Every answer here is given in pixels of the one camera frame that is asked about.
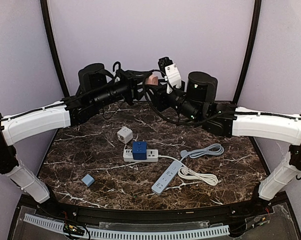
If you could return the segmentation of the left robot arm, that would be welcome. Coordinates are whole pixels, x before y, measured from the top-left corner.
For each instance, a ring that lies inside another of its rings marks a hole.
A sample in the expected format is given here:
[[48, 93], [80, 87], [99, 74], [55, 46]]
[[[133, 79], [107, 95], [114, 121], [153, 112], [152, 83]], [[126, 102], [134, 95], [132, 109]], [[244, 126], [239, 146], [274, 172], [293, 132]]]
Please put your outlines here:
[[52, 195], [48, 186], [18, 159], [14, 145], [47, 131], [86, 123], [112, 103], [124, 100], [132, 105], [142, 98], [139, 89], [147, 75], [147, 71], [123, 70], [119, 62], [114, 63], [112, 71], [102, 63], [93, 63], [78, 72], [75, 95], [15, 115], [0, 113], [0, 174], [10, 178], [37, 203], [48, 201]]

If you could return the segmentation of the pink plug adapter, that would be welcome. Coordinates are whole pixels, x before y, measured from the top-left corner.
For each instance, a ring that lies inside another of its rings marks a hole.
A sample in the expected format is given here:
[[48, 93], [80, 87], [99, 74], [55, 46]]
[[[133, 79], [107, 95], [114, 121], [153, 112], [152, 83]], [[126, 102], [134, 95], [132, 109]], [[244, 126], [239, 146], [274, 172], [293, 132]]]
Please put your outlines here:
[[146, 78], [145, 84], [150, 86], [157, 86], [159, 84], [158, 76], [152, 73], [150, 76]]

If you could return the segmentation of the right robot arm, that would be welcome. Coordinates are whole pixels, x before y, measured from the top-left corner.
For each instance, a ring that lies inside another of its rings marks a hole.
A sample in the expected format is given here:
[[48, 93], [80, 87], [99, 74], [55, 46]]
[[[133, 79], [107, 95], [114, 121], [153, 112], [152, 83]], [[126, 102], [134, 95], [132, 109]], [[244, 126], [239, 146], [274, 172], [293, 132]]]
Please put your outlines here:
[[200, 126], [223, 137], [258, 137], [289, 144], [271, 174], [257, 185], [257, 197], [270, 201], [301, 173], [301, 113], [262, 112], [215, 101], [218, 80], [201, 71], [188, 74], [187, 87], [179, 73], [163, 74], [164, 84], [149, 72], [142, 80], [147, 103], [163, 120], [176, 126]]

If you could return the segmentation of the blue cube socket adapter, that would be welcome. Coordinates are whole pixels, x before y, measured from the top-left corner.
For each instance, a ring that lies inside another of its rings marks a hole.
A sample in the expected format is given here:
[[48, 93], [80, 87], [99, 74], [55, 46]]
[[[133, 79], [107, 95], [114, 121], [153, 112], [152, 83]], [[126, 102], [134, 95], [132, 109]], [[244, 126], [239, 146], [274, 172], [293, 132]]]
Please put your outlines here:
[[134, 141], [132, 143], [132, 156], [134, 160], [146, 160], [147, 159], [147, 142], [146, 141]]

